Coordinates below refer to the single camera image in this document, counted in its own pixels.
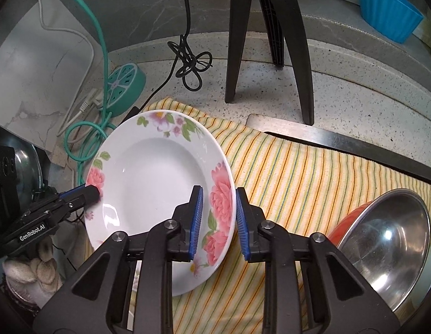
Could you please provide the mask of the white gloved left hand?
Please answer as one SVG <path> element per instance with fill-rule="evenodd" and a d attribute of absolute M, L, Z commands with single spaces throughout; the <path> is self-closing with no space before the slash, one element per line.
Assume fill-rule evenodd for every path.
<path fill-rule="evenodd" d="M 38 243 L 35 258 L 6 259 L 2 267 L 11 291 L 38 308 L 44 307 L 62 286 L 50 236 Z"/>

